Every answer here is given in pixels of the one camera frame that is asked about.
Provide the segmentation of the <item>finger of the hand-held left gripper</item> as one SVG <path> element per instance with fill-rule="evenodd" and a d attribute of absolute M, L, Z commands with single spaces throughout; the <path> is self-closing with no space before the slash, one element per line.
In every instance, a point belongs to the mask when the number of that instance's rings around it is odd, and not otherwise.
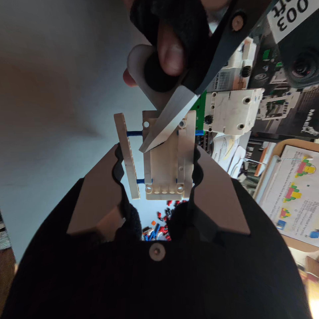
<path fill-rule="evenodd" d="M 185 86 L 178 86 L 155 124 L 150 128 L 139 151 L 146 153 L 164 143 L 198 98 L 199 95 L 194 94 Z"/>

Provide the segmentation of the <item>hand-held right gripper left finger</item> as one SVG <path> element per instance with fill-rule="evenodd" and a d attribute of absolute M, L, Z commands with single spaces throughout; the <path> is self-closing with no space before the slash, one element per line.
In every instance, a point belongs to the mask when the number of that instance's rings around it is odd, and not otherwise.
<path fill-rule="evenodd" d="M 85 175 L 67 234 L 115 236 L 130 218 L 130 202 L 121 183 L 122 150 L 115 144 Z"/>

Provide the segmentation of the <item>white and green lego truck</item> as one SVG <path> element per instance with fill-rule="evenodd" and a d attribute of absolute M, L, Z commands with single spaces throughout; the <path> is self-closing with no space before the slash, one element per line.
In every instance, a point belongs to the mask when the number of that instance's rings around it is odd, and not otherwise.
<path fill-rule="evenodd" d="M 237 139 L 254 126 L 265 91 L 248 89 L 256 50 L 253 39 L 245 38 L 195 102 L 196 136 L 214 132 Z"/>

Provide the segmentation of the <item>long white lego beam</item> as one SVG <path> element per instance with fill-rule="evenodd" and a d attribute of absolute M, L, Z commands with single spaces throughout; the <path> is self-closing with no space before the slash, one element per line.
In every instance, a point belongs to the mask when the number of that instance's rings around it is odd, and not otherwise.
<path fill-rule="evenodd" d="M 133 200 L 140 199 L 139 186 L 137 184 L 137 174 L 135 170 L 130 141 L 127 136 L 127 127 L 123 113 L 114 114 L 114 122 L 122 150 L 123 161 L 126 169 L 128 184 Z"/>

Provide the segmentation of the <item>pile of small lego pieces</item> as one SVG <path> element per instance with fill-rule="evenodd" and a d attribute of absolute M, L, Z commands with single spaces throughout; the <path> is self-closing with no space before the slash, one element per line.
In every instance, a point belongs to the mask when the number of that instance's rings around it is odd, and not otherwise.
<path fill-rule="evenodd" d="M 157 210 L 142 227 L 142 241 L 172 241 L 185 225 L 187 204 L 188 200 L 166 201 L 162 210 Z"/>

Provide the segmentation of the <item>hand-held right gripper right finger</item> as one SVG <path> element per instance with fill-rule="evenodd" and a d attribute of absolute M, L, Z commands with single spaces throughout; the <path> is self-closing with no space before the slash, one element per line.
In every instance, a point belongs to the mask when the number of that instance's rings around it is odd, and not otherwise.
<path fill-rule="evenodd" d="M 216 236 L 218 232 L 250 235 L 230 175 L 201 147 L 194 148 L 193 164 L 189 211 L 200 236 Z"/>

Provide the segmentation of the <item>white lego panel assembly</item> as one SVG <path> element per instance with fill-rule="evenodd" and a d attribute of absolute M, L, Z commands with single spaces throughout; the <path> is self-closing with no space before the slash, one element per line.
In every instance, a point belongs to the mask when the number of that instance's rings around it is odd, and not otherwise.
<path fill-rule="evenodd" d="M 146 200 L 189 199 L 196 118 L 196 111 L 190 110 L 164 143 L 143 154 Z"/>

